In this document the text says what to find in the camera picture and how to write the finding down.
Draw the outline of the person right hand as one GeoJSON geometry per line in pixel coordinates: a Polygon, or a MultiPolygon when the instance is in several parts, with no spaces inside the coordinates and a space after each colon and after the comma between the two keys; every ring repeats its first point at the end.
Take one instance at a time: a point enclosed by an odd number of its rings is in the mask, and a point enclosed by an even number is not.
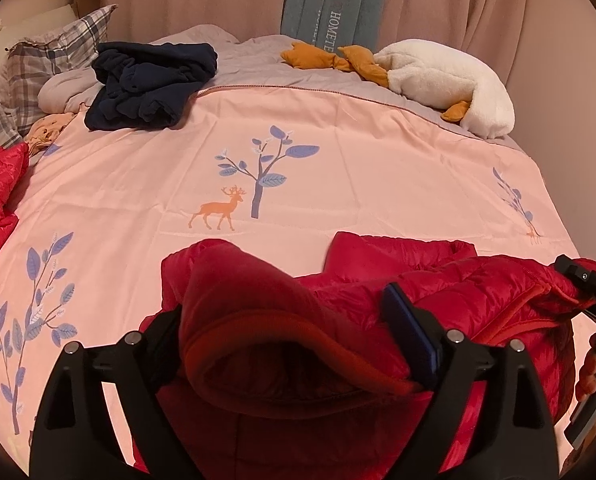
{"type": "Polygon", "coordinates": [[[575,399],[578,402],[596,392],[596,334],[590,337],[590,350],[586,353],[584,363],[580,369],[580,376],[575,385],[575,399]]]}

